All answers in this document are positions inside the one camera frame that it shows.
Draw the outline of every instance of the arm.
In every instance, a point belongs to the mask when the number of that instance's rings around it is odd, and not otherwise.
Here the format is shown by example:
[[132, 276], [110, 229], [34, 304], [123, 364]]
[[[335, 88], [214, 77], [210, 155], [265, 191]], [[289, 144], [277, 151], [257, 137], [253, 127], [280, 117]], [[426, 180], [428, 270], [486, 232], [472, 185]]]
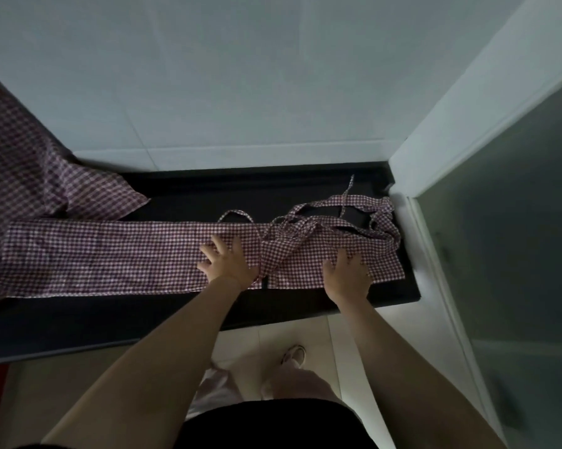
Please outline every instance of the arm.
[[251, 285], [239, 238], [203, 245], [209, 285], [121, 356], [44, 438], [75, 449], [172, 447], [231, 305]]
[[416, 352], [367, 300], [371, 280], [358, 254], [323, 265], [324, 289], [345, 317], [374, 398], [398, 448], [505, 445], [468, 400]]

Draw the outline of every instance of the foot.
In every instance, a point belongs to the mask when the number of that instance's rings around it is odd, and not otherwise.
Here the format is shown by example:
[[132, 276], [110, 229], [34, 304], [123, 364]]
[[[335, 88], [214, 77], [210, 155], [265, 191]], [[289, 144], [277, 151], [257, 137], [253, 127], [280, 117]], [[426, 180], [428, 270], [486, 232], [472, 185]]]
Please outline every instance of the foot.
[[306, 349], [301, 345], [294, 345], [293, 347], [289, 348], [285, 355], [283, 355], [283, 359], [281, 360], [281, 364], [285, 364], [285, 362], [295, 362], [295, 365], [298, 369], [301, 369], [306, 362]]

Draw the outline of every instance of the forearm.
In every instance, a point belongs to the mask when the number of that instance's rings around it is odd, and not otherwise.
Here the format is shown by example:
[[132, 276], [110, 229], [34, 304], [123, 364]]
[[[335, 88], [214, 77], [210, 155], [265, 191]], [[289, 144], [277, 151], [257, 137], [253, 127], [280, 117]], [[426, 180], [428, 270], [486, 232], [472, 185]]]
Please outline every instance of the forearm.
[[397, 447], [504, 448], [470, 402], [366, 300], [338, 303]]
[[78, 449], [171, 447], [240, 291], [232, 278], [212, 281], [121, 356], [44, 442], [75, 442]]

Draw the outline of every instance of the folded fabric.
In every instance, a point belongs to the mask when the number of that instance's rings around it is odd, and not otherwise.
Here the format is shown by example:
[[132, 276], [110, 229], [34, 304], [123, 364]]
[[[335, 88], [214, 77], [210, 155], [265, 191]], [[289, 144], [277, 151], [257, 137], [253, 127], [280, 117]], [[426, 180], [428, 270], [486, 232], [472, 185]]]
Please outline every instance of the folded fabric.
[[362, 254], [373, 282], [404, 278], [399, 231], [388, 197], [333, 196], [309, 206], [353, 206], [370, 213], [367, 229], [340, 217], [299, 215], [298, 205], [270, 224], [23, 220], [8, 229], [0, 260], [0, 296], [98, 296], [197, 292], [200, 244], [212, 234], [239, 236], [247, 263], [260, 265], [260, 288], [323, 286], [322, 261], [344, 247]]
[[147, 201], [116, 173], [77, 163], [0, 84], [0, 252], [15, 219], [116, 220]]

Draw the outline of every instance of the hand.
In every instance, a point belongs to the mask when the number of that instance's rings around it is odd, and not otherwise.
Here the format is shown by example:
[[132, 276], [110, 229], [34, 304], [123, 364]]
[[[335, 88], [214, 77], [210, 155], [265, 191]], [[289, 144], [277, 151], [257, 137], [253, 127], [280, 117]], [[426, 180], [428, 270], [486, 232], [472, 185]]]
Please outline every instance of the hand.
[[322, 273], [324, 290], [337, 306], [346, 302], [366, 300], [372, 280], [360, 254], [355, 254], [352, 261], [348, 262], [347, 251], [339, 249], [336, 266], [333, 267], [330, 260], [325, 260]]
[[232, 249], [229, 250], [225, 242], [216, 234], [212, 235], [212, 241], [218, 252], [209, 245], [202, 244], [200, 250], [210, 262], [198, 263], [198, 269], [206, 274], [208, 282], [212, 282], [219, 277], [230, 277], [237, 281], [240, 291], [247, 289], [256, 277], [258, 277], [258, 267], [249, 268], [246, 258], [241, 250], [241, 240], [238, 236], [233, 238]]

